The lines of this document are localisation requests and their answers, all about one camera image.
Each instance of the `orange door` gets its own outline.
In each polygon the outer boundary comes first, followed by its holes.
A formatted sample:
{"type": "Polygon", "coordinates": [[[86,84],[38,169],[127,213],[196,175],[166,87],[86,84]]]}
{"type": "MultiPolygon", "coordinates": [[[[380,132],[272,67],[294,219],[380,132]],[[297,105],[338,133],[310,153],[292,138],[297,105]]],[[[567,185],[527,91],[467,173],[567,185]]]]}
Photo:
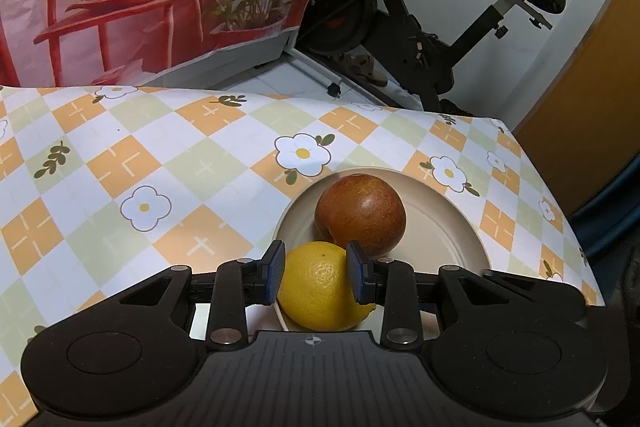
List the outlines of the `orange door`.
{"type": "Polygon", "coordinates": [[[565,214],[640,150],[640,0],[610,0],[515,136],[565,214]]]}

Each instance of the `exercise bike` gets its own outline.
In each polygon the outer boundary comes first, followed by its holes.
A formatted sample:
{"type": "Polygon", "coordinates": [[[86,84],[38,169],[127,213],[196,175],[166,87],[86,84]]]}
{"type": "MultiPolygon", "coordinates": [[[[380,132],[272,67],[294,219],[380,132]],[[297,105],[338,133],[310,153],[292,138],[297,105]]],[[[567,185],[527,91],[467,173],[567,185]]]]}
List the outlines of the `exercise bike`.
{"type": "MultiPolygon", "coordinates": [[[[402,89],[419,95],[423,110],[433,112],[441,111],[438,95],[453,87],[453,66],[489,32],[495,31],[495,36],[502,38],[508,29],[500,21],[512,7],[527,12],[535,27],[551,29],[535,8],[559,14],[566,5],[565,0],[497,0],[448,45],[437,35],[423,32],[403,0],[383,1],[388,13],[378,9],[378,0],[310,0],[297,47],[330,69],[339,70],[330,57],[362,45],[402,89]]],[[[349,78],[388,105],[400,107],[368,82],[349,78]]],[[[338,96],[340,86],[332,84],[328,92],[338,96]]]]}

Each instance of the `white flower print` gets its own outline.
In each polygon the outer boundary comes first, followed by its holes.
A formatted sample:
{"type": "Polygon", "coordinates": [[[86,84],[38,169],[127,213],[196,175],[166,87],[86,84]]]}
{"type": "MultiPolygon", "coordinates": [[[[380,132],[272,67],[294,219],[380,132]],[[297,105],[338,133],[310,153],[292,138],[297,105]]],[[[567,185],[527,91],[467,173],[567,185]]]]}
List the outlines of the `white flower print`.
{"type": "Polygon", "coordinates": [[[547,221],[553,221],[556,219],[556,214],[551,210],[551,206],[546,201],[538,202],[538,206],[540,210],[542,210],[542,215],[545,217],[547,221]]]}
{"type": "Polygon", "coordinates": [[[120,213],[129,219],[134,229],[139,232],[153,230],[163,217],[171,212],[171,201],[155,188],[142,185],[136,188],[129,198],[120,206],[120,213]]]}
{"type": "Polygon", "coordinates": [[[442,158],[432,157],[431,165],[433,165],[433,177],[439,184],[462,192],[465,189],[466,176],[463,171],[456,167],[456,164],[448,156],[442,158]]]}
{"type": "Polygon", "coordinates": [[[7,127],[9,127],[8,120],[0,120],[0,142],[2,141],[2,138],[4,138],[4,135],[6,134],[7,127]]]}
{"type": "Polygon", "coordinates": [[[500,172],[507,172],[507,167],[504,165],[504,161],[500,156],[495,155],[492,152],[488,152],[486,154],[486,160],[489,162],[489,165],[495,167],[500,172]]]}
{"type": "Polygon", "coordinates": [[[95,96],[103,96],[105,98],[114,99],[120,98],[129,94],[130,92],[137,91],[138,88],[134,86],[102,86],[95,92],[95,96]]]}
{"type": "Polygon", "coordinates": [[[295,169],[303,176],[318,176],[322,166],[331,161],[329,151],[308,134],[280,136],[275,141],[276,162],[284,169],[295,169]]]}

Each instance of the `tablecloth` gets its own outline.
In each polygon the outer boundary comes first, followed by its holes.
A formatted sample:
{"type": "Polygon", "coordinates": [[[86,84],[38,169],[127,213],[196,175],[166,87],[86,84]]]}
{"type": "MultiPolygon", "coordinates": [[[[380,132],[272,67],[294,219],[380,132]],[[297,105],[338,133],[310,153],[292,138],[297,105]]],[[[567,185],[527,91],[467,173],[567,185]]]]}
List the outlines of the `tablecloth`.
{"type": "Polygon", "coordinates": [[[0,425],[34,414],[19,363],[53,324],[174,264],[259,258],[337,169],[405,172],[452,201],[493,269],[603,304],[565,216],[498,120],[212,90],[0,91],[0,425]]]}

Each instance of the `floor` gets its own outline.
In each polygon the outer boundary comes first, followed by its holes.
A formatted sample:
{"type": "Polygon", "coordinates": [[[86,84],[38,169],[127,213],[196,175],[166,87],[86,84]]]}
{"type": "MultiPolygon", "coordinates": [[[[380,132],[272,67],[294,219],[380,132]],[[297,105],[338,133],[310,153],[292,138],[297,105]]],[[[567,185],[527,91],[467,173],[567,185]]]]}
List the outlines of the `floor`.
{"type": "MultiPolygon", "coordinates": [[[[232,90],[254,94],[286,94],[315,100],[334,100],[327,92],[328,81],[294,58],[276,60],[259,70],[244,72],[211,89],[232,90]]],[[[373,103],[380,100],[355,85],[340,85],[340,100],[351,103],[373,103]]]]}

